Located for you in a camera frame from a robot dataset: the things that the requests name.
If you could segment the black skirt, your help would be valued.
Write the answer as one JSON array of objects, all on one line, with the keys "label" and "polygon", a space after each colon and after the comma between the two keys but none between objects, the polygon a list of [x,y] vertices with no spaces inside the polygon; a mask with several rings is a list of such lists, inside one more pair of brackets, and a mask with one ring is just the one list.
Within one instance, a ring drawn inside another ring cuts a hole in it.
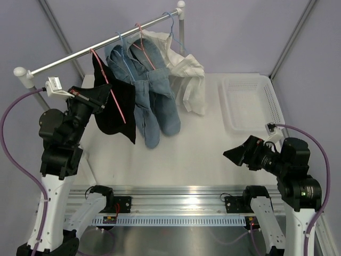
[{"label": "black skirt", "polygon": [[111,86],[107,103],[102,112],[95,115],[95,121],[106,135],[123,134],[131,143],[136,141],[135,87],[115,77],[95,51],[92,51],[94,87]]}]

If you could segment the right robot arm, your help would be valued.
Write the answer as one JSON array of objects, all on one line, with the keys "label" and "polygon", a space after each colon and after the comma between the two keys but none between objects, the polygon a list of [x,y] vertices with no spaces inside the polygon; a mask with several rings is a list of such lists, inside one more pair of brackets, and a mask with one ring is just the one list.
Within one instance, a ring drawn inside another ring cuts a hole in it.
[{"label": "right robot arm", "polygon": [[270,194],[264,186],[246,186],[241,196],[224,199],[227,212],[246,210],[254,214],[249,222],[262,231],[266,255],[313,255],[315,216],[321,209],[322,189],[308,174],[310,150],[298,138],[286,138],[280,151],[271,141],[251,135],[241,146],[223,153],[237,166],[251,171],[265,170],[277,179],[286,214],[282,232],[273,212]]}]

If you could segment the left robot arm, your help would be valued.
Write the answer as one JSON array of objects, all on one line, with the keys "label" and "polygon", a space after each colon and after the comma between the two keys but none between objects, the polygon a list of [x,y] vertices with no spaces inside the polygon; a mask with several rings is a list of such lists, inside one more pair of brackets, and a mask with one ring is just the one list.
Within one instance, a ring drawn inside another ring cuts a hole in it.
[{"label": "left robot arm", "polygon": [[115,207],[112,189],[95,186],[73,216],[65,219],[83,154],[80,140],[90,117],[105,108],[110,90],[110,84],[90,89],[73,86],[66,98],[67,111],[49,109],[41,115],[39,136],[44,151],[39,185],[43,191],[31,237],[18,247],[17,255],[76,255],[79,240],[95,216]]}]

